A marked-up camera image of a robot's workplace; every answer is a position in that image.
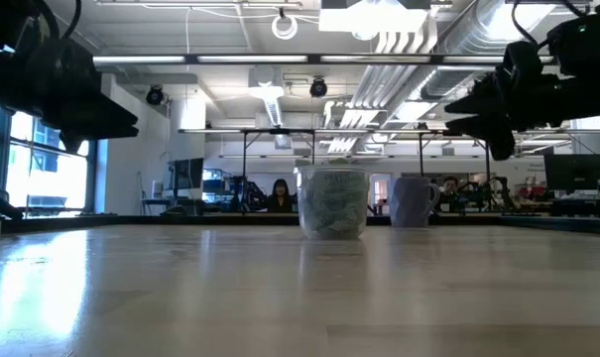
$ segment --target dome camera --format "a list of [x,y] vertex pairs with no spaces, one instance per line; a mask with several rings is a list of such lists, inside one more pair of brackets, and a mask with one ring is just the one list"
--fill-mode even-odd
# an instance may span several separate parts
[[310,86],[310,96],[313,98],[321,98],[328,92],[328,86],[323,78],[315,78]]
[[165,95],[163,94],[163,86],[159,84],[152,85],[152,87],[150,87],[150,91],[148,92],[148,96],[145,97],[145,100],[150,105],[161,105],[163,104],[164,99]]

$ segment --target mug handle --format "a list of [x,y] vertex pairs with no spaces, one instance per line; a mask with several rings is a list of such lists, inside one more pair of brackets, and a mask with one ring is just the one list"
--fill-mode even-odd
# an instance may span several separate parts
[[434,191],[434,197],[431,199],[431,202],[429,203],[429,206],[422,213],[423,217],[429,216],[429,213],[431,212],[431,210],[436,206],[436,204],[440,200],[440,188],[438,188],[438,185],[436,185],[434,183],[428,183],[428,184],[425,185],[425,187],[429,187],[429,188],[433,189],[433,191]]

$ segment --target white wall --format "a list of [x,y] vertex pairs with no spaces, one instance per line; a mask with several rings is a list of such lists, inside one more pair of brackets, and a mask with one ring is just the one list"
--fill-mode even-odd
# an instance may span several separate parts
[[[163,181],[167,162],[178,159],[201,158],[204,143],[200,137],[178,134],[182,113],[181,103],[174,105],[173,120],[131,95],[116,84],[114,76],[104,75],[103,92],[138,118],[135,138],[102,140],[97,148],[97,180],[95,210],[120,215],[139,214],[141,186],[151,194],[152,180]],[[201,190],[180,192],[201,197]]]
[[[242,175],[241,159],[220,159],[219,155],[242,155],[242,142],[209,142],[205,144],[205,167],[208,169],[221,169],[234,175]],[[294,139],[295,148],[304,148],[307,145],[298,139]],[[318,154],[325,154],[325,151],[317,151]],[[247,155],[292,155],[291,150],[273,150],[273,139],[271,142],[253,143]],[[456,153],[456,155],[468,155],[467,153]],[[371,168],[374,174],[390,174],[398,177],[401,173],[418,173],[420,164],[418,159],[408,160],[376,160],[364,161]],[[265,188],[267,192],[271,190],[275,178],[287,179],[293,175],[295,167],[294,160],[273,160],[273,159],[248,159],[247,176],[253,180],[260,188]],[[486,164],[484,159],[425,159],[423,169],[426,173],[485,173]],[[526,177],[536,177],[537,181],[544,181],[544,165],[542,158],[537,159],[512,159],[505,162],[491,161],[491,172],[497,176],[509,179],[510,189],[514,189],[514,184],[524,183]],[[287,179],[289,186],[295,186],[295,179]]]

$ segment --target wooden table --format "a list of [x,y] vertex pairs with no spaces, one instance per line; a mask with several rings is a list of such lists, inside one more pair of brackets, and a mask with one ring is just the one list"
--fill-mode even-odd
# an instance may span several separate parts
[[600,356],[597,235],[130,225],[9,238],[0,356]]

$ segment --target dark hair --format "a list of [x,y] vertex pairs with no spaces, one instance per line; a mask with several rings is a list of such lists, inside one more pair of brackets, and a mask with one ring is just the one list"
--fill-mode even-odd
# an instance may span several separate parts
[[454,181],[454,183],[458,184],[458,178],[455,178],[455,177],[446,177],[442,182],[446,183],[451,180]]
[[276,179],[275,183],[273,183],[273,190],[271,191],[271,195],[275,196],[276,194],[276,187],[278,185],[282,185],[284,187],[284,197],[287,198],[290,196],[289,194],[289,185],[287,184],[287,182],[283,179],[283,178],[278,178]]

